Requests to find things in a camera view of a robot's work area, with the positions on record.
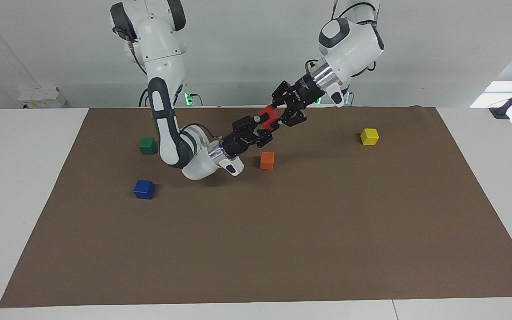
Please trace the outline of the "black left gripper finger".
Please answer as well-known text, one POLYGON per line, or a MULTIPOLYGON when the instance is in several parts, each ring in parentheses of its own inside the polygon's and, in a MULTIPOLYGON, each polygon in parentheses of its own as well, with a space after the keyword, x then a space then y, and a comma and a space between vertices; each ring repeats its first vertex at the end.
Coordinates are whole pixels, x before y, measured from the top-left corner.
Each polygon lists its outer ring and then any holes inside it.
POLYGON ((307 121, 307 116, 304 112, 306 107, 305 104, 286 104, 286 109, 280 116, 282 125, 291 127, 307 121))
POLYGON ((277 108, 286 105, 288 108, 293 102, 290 83, 282 81, 272 93, 272 107, 277 108))

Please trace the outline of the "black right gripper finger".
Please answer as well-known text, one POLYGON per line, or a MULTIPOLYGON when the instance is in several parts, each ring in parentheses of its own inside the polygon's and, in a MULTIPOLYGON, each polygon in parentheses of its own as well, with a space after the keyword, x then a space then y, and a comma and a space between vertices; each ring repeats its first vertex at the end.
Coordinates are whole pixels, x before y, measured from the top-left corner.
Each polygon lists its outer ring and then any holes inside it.
POLYGON ((272 139, 272 134, 274 132, 274 129, 268 130, 268 129, 257 129, 256 130, 256 146, 258 148, 264 147, 266 144, 268 144, 272 139))
POLYGON ((258 129, 261 124, 260 116, 245 116, 232 123, 233 131, 235 135, 261 135, 266 132, 265 129, 258 129))

